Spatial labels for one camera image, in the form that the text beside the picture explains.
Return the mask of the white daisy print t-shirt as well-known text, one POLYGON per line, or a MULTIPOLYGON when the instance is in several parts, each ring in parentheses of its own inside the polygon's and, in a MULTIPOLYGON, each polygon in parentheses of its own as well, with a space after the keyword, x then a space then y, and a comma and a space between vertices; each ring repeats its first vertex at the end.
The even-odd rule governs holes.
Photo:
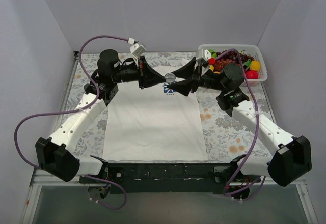
POLYGON ((207 161, 195 94, 165 83, 121 83, 108 106, 102 157, 107 161, 207 161))

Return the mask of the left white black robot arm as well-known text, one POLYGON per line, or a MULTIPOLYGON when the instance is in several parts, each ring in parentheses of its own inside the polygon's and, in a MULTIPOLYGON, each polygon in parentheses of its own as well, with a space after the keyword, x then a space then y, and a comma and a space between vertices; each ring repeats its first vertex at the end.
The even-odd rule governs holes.
POLYGON ((118 53, 112 49, 100 54, 91 78, 93 81, 84 86, 85 93, 76 107, 77 112, 47 139, 39 138, 35 145, 40 169, 65 182, 77 175, 91 175, 97 183, 108 179, 102 159, 96 156, 76 158, 73 152, 84 132, 116 96, 118 84, 136 81, 137 87, 143 89, 165 82, 164 76, 151 68, 144 56, 128 58, 121 63, 118 53))

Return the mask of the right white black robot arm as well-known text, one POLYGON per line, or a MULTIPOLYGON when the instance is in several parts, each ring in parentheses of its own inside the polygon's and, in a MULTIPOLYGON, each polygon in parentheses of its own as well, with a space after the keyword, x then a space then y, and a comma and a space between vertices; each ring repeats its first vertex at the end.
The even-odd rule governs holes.
POLYGON ((266 160, 250 152, 238 156, 231 161, 228 169, 221 172, 221 176, 230 172, 229 180, 236 182, 244 181, 249 175, 270 177, 285 187, 312 169, 309 140, 304 136, 293 136, 258 112, 257 101, 240 88, 246 79, 240 64, 227 64, 220 74, 215 74, 207 63, 201 62, 193 58, 173 71, 180 81, 168 87, 184 96, 201 86, 219 90, 216 100, 220 109, 250 130, 254 140, 260 140, 271 154, 271 158, 266 160))

